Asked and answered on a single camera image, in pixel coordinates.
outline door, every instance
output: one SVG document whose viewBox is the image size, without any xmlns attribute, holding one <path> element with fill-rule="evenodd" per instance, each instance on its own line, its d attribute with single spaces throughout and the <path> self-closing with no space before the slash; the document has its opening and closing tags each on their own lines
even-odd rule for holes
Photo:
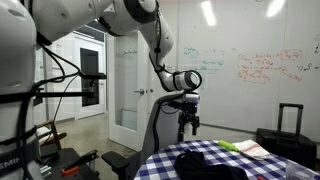
<svg viewBox="0 0 320 180">
<path fill-rule="evenodd" d="M 108 37 L 109 137 L 141 150 L 147 119 L 148 45 L 140 32 Z"/>
<path fill-rule="evenodd" d="M 86 74 L 105 73 L 104 44 L 74 34 L 74 56 L 76 65 Z M 77 97 L 75 118 L 85 118 L 104 113 L 105 81 L 77 78 L 77 91 L 93 92 L 94 97 Z"/>
</svg>

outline table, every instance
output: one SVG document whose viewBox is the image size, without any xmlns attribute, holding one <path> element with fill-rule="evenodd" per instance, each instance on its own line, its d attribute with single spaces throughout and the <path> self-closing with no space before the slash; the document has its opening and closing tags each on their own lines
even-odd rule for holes
<svg viewBox="0 0 320 180">
<path fill-rule="evenodd" d="M 220 147 L 215 141 L 185 141 L 170 145 L 149 157 L 138 170 L 135 180 L 180 179 L 173 167 L 176 157 L 184 150 L 203 152 L 206 163 L 236 166 L 246 171 L 248 178 L 256 180 L 262 176 L 267 180 L 285 179 L 288 160 L 271 154 L 270 159 L 257 161 L 248 159 L 237 152 L 230 152 Z"/>
<path fill-rule="evenodd" d="M 52 168 L 52 175 L 46 180 L 98 180 L 99 177 L 93 172 L 89 166 L 83 164 L 79 166 L 79 171 L 68 176 L 61 175 L 61 169 L 65 168 L 75 160 L 77 160 L 80 156 L 73 148 L 64 148 L 59 152 L 59 158 L 55 160 L 49 161 L 47 164 Z"/>
</svg>

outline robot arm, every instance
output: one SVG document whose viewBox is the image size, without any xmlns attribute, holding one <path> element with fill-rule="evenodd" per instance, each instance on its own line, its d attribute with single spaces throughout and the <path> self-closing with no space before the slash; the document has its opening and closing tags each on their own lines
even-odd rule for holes
<svg viewBox="0 0 320 180">
<path fill-rule="evenodd" d="M 192 91 L 201 83 L 201 76 L 195 71 L 166 71 L 163 58 L 171 50 L 174 38 L 155 0 L 36 0 L 33 9 L 37 31 L 49 41 L 96 18 L 113 36 L 139 30 L 149 45 L 150 61 L 164 90 Z"/>
<path fill-rule="evenodd" d="M 173 46 L 172 32 L 155 0 L 115 1 L 115 13 L 102 16 L 99 22 L 109 34 L 114 36 L 126 35 L 138 29 L 149 45 L 150 61 L 157 73 L 161 85 L 167 92 L 192 91 L 199 87 L 201 76 L 195 71 L 170 73 L 165 69 L 163 58 Z"/>
</svg>

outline black bag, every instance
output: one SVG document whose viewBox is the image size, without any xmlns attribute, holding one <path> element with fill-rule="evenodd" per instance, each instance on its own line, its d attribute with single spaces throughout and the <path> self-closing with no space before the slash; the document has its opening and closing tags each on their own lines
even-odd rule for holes
<svg viewBox="0 0 320 180">
<path fill-rule="evenodd" d="M 243 169 L 224 164 L 208 166 L 202 152 L 190 150 L 177 157 L 174 168 L 182 180 L 248 180 Z"/>
<path fill-rule="evenodd" d="M 296 133 L 282 132 L 282 116 L 284 107 L 298 108 Z M 257 143 L 267 151 L 295 161 L 310 169 L 315 168 L 317 146 L 309 138 L 300 134 L 303 105 L 280 103 L 278 129 L 257 129 Z"/>
</svg>

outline suitcase handle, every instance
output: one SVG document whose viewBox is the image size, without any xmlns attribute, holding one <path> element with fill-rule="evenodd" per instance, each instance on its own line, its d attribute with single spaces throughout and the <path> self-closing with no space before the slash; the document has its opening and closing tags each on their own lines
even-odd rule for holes
<svg viewBox="0 0 320 180">
<path fill-rule="evenodd" d="M 282 117 L 283 117 L 283 108 L 284 107 L 296 107 L 298 108 L 298 115 L 297 115 L 297 125 L 296 125 L 296 135 L 295 135 L 295 142 L 298 143 L 300 137 L 300 129 L 301 129 L 301 119 L 302 119 L 302 104 L 289 104 L 289 103 L 280 103 L 279 104 L 279 117 L 278 117 L 278 133 L 277 133 L 277 141 L 280 142 L 281 137 L 281 126 L 282 126 Z"/>
<path fill-rule="evenodd" d="M 303 110 L 303 105 L 302 104 L 280 103 L 280 108 L 283 108 L 283 107 L 296 107 L 298 109 L 302 109 Z"/>
</svg>

